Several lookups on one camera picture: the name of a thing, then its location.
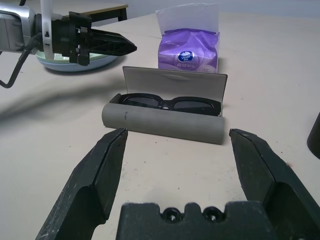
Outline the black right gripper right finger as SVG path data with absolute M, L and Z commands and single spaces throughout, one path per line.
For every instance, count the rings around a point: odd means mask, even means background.
M 258 201 L 280 240 L 318 240 L 320 207 L 292 168 L 257 135 L 229 131 L 242 190 Z

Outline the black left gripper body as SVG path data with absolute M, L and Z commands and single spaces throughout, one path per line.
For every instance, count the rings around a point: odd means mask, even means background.
M 70 11 L 68 16 L 51 23 L 53 52 L 68 57 L 70 63 L 89 65 L 88 42 L 92 18 L 89 15 Z

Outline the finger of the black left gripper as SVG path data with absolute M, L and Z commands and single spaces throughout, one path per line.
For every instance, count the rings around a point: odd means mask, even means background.
M 88 51 L 93 54 L 125 56 L 137 50 L 137 46 L 119 33 L 91 29 Z

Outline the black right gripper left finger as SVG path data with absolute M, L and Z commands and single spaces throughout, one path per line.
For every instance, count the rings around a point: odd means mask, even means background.
M 128 138 L 126 128 L 105 134 L 73 169 L 38 240 L 90 240 L 109 219 Z

